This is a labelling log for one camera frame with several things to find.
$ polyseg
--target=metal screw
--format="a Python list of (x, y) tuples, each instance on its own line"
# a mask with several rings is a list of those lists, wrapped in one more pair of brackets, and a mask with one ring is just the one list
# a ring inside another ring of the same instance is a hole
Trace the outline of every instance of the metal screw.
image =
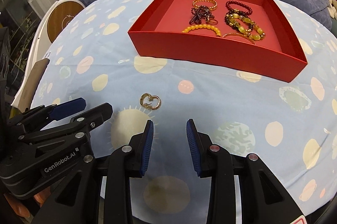
[(83, 158), (83, 161), (84, 162), (90, 162), (92, 161), (94, 158), (92, 155), (86, 155), (84, 158)]
[(130, 152), (131, 150), (132, 150), (132, 147), (131, 147), (130, 145), (125, 145), (125, 146), (122, 147), (122, 151), (123, 151), (124, 153), (128, 153), (128, 152)]
[(82, 138), (84, 136), (84, 133), (83, 132), (78, 132), (75, 137), (76, 138)]
[(218, 145), (213, 144), (210, 146), (210, 150), (212, 152), (218, 152), (220, 150), (220, 147)]
[(248, 158), (252, 161), (257, 161), (258, 160), (258, 156), (256, 154), (249, 154)]

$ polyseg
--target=red box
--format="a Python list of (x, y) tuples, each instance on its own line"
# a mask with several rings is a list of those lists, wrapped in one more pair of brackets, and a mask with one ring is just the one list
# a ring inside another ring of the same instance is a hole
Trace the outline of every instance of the red box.
[[(192, 1), (154, 0), (147, 7), (128, 31), (140, 56), (225, 66), (285, 82), (292, 81), (308, 64), (296, 34), (274, 0), (236, 0), (252, 8), (250, 18), (266, 33), (257, 45), (242, 37), (217, 37), (207, 29), (182, 33), (192, 18)], [(216, 1), (218, 8), (212, 11), (219, 21), (216, 27), (222, 35), (235, 33), (224, 21), (229, 0)]]

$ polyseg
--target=human hand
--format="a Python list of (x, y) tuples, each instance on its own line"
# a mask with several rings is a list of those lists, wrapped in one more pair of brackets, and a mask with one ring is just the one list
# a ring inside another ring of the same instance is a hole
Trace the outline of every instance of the human hand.
[[(45, 203), (47, 198), (50, 196), (50, 187), (42, 190), (38, 194), (34, 196), (35, 200), (40, 204), (40, 207)], [(20, 217), (25, 217), (29, 218), (30, 213), (28, 209), (18, 200), (16, 199), (13, 195), (11, 194), (4, 194), (7, 202), (9, 205), (12, 207), (14, 212), (20, 216)]]

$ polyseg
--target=green bead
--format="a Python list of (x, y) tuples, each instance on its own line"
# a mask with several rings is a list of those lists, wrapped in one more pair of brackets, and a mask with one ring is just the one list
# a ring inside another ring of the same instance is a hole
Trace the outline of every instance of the green bead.
[(241, 32), (241, 33), (244, 33), (245, 32), (245, 28), (243, 26), (239, 26), (238, 30)]
[(261, 37), (260, 37), (260, 35), (256, 34), (256, 35), (253, 35), (253, 39), (254, 39), (255, 41), (258, 41), (258, 40), (261, 39)]

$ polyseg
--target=sticker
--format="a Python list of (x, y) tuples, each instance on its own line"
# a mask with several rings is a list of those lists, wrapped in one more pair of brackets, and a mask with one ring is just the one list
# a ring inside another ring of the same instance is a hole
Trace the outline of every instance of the sticker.
[(304, 216), (300, 216), (298, 219), (296, 219), (290, 224), (307, 224), (307, 221)]

